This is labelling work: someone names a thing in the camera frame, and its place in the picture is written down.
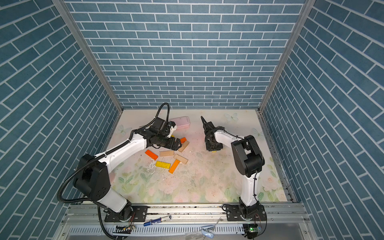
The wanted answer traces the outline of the natural wood block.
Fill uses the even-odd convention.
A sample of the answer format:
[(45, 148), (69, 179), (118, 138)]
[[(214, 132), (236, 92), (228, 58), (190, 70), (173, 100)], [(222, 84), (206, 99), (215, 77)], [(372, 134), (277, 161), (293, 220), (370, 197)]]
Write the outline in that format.
[(182, 152), (187, 148), (187, 146), (188, 146), (189, 144), (190, 144), (189, 141), (185, 141), (184, 143), (182, 143), (182, 147), (179, 148), (178, 151), (182, 153)]
[(183, 163), (183, 164), (187, 164), (188, 163), (188, 159), (187, 158), (185, 158), (185, 157), (183, 157), (183, 156), (181, 156), (181, 155), (178, 155), (178, 154), (175, 154), (174, 155), (174, 159), (176, 159), (176, 160), (178, 160), (178, 161), (180, 161), (181, 163)]
[(174, 151), (160, 151), (159, 156), (160, 157), (169, 157), (169, 156), (173, 156), (174, 154), (175, 154)]

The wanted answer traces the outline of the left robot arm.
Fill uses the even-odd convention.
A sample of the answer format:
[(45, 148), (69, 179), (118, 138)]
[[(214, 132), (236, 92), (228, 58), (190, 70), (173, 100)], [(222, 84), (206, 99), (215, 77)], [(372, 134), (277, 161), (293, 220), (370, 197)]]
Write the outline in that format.
[(128, 221), (132, 216), (132, 204), (112, 187), (115, 169), (148, 147), (178, 150), (182, 143), (172, 136), (176, 129), (175, 122), (157, 117), (148, 127), (133, 130), (126, 141), (112, 149), (96, 156), (84, 155), (78, 165), (81, 170), (74, 176), (73, 186), (88, 201), (106, 209), (107, 213), (114, 215), (119, 221)]

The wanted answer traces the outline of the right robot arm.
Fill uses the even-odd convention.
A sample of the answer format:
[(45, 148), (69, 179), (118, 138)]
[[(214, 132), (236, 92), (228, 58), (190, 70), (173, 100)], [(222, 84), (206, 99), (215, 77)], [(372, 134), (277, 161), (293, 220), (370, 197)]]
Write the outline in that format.
[(201, 117), (205, 134), (206, 149), (209, 152), (220, 151), (224, 146), (232, 149), (235, 166), (243, 176), (242, 192), (237, 205), (223, 204), (222, 210), (227, 221), (267, 221), (264, 206), (257, 195), (258, 180), (265, 158), (252, 135), (240, 137), (229, 133), (224, 127), (214, 126)]

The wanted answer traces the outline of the pink pencil case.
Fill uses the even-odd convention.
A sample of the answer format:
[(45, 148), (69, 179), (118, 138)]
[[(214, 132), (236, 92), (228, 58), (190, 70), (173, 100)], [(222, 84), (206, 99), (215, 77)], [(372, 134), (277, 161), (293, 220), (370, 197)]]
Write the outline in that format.
[(189, 128), (191, 125), (190, 118), (187, 116), (173, 118), (170, 119), (170, 121), (176, 124), (177, 130)]

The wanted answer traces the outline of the blue screwdriver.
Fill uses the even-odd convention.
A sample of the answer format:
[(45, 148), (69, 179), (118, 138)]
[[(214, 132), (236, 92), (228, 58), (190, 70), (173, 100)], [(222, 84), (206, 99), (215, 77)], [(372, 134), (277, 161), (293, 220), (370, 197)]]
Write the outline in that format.
[(167, 220), (171, 220), (171, 219), (172, 219), (172, 216), (168, 215), (168, 216), (165, 216), (165, 217), (160, 217), (160, 218), (157, 218), (157, 219), (149, 220), (148, 222), (144, 223), (144, 227), (155, 225), (155, 224), (159, 224), (159, 223), (165, 222)]

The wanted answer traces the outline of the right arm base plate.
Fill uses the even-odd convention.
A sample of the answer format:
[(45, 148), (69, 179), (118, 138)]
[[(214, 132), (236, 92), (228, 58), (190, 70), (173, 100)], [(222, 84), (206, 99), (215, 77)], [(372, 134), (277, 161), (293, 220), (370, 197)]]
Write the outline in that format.
[(267, 214), (265, 208), (260, 203), (246, 207), (244, 205), (223, 204), (222, 210), (226, 213), (228, 222), (239, 221), (266, 221)]

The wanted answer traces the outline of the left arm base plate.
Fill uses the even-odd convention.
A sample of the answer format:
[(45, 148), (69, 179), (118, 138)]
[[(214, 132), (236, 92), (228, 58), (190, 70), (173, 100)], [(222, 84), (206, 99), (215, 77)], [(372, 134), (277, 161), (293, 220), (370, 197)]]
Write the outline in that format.
[(127, 206), (119, 213), (107, 208), (103, 210), (106, 213), (105, 222), (107, 223), (128, 223), (139, 222), (143, 223), (146, 220), (148, 206)]

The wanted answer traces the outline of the aluminium rail frame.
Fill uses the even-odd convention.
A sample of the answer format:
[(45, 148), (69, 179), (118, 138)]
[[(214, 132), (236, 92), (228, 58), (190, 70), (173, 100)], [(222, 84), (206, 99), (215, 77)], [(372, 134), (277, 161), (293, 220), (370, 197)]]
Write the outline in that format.
[(315, 240), (315, 230), (303, 204), (264, 203), (267, 221), (228, 222), (223, 204), (144, 204), (145, 222), (172, 216), (171, 220), (144, 227), (144, 223), (105, 223), (109, 234), (126, 240), (171, 239), (218, 240), (231, 235), (241, 240)]

